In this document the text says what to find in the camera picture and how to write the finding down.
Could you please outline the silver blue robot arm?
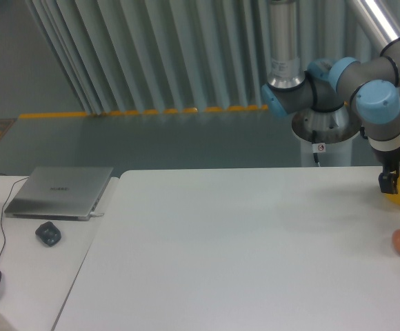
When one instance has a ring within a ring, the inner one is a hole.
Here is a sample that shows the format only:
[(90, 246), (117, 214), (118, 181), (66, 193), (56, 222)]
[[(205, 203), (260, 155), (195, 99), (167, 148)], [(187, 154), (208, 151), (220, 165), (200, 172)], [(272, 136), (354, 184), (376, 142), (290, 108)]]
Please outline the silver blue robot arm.
[(270, 1), (271, 71), (261, 88), (269, 111), (278, 117), (310, 108), (329, 113), (347, 103), (365, 128), (382, 164), (379, 187), (397, 194), (400, 181), (400, 22), (384, 1), (348, 1), (359, 25), (379, 51), (362, 63), (352, 57), (318, 73), (312, 63), (303, 70), (299, 50), (297, 1)]

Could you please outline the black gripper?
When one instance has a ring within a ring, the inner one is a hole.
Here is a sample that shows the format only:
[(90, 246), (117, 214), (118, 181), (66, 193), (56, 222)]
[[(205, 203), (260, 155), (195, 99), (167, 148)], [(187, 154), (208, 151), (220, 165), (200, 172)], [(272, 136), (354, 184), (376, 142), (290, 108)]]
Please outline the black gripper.
[(383, 172), (379, 175), (379, 187), (384, 194), (397, 194), (397, 181), (400, 170), (400, 146), (389, 151), (383, 147), (371, 145), (372, 151), (378, 162), (383, 166)]

